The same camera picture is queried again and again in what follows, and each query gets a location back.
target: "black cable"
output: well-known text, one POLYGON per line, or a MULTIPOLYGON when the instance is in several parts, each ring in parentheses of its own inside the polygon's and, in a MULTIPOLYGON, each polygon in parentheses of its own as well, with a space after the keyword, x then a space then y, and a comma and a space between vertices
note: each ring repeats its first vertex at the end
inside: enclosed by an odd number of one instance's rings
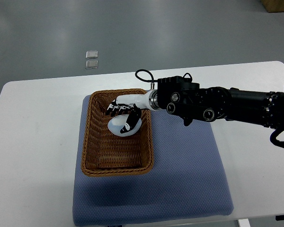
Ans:
MULTIPOLYGON (((136 72, 134 73, 134 75, 135 75, 139 80, 141 80, 141 81, 143 81, 143 82, 148 82, 148 83, 155 83, 155 82, 158 82, 158 80, 157 80, 157 79, 154 79, 152 73, 149 72, 148 70, 140 69, 140 70, 136 71, 136 72), (151 76, 151 79, 142 79, 141 77, 138 76, 138 73, 139 73, 139 72, 147 72, 147 73, 151 76)), ((188 76, 191 78, 191 80, 193 80, 193 77, 192 77, 192 76, 190 75, 190 73, 188 73, 188 72, 184 74, 183 78, 184 78, 186 75, 188 75, 188 76)))
POLYGON ((152 73, 149 72, 148 70, 140 69, 140 70, 136 71, 134 75, 135 75, 139 80, 141 80, 141 81, 143 81, 143 82, 148 82, 148 83, 155 83, 155 82, 158 82, 158 80, 157 80, 157 79, 154 79, 152 73), (142 79, 141 77, 138 76, 138 73, 139 73, 139 72, 147 72, 148 74, 150 74, 151 79, 142 79))
POLYGON ((192 77, 192 76, 190 75, 190 73, 188 73, 188 72, 184 74, 183 78, 184 78, 186 75, 189 75, 189 77, 191 78, 191 80, 193 79, 193 77, 192 77))

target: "cardboard box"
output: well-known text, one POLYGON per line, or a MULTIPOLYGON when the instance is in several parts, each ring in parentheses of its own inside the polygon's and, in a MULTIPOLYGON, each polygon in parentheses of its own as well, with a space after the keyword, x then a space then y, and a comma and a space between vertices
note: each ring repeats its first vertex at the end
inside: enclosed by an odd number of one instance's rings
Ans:
POLYGON ((269 13, 284 12, 284 0, 261 0, 269 13))

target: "silver screw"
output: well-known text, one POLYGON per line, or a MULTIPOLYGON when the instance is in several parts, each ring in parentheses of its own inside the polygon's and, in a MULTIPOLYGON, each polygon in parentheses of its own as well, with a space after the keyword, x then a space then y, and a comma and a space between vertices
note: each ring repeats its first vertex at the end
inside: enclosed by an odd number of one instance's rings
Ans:
POLYGON ((177 92, 175 92, 174 94, 171 95, 171 100, 172 100, 173 102, 178 101, 179 98, 180 98, 180 96, 179 96, 179 94, 178 94, 177 92))

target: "rectangular basket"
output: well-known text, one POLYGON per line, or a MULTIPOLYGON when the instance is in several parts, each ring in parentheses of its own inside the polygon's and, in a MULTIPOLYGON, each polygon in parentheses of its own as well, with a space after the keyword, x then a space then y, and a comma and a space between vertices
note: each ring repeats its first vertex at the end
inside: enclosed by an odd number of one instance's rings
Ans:
POLYGON ((145 94, 143 89, 104 90, 89 98, 81 159, 82 172, 87 176, 139 175, 153 167, 151 113, 142 110, 142 126, 132 136, 118 137, 107 124, 112 119, 105 112, 120 95, 145 94))

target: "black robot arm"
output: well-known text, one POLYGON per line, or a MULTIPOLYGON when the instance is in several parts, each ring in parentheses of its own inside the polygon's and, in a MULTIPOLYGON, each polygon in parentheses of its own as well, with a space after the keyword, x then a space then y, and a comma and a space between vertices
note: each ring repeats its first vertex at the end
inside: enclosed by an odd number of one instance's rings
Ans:
POLYGON ((270 127, 275 129, 270 141, 284 148, 284 141, 276 139, 284 131, 284 92, 200 88, 192 83, 191 76, 175 76, 158 79, 157 103, 169 114, 181 117, 185 126, 193 119, 213 122, 224 118, 270 127))

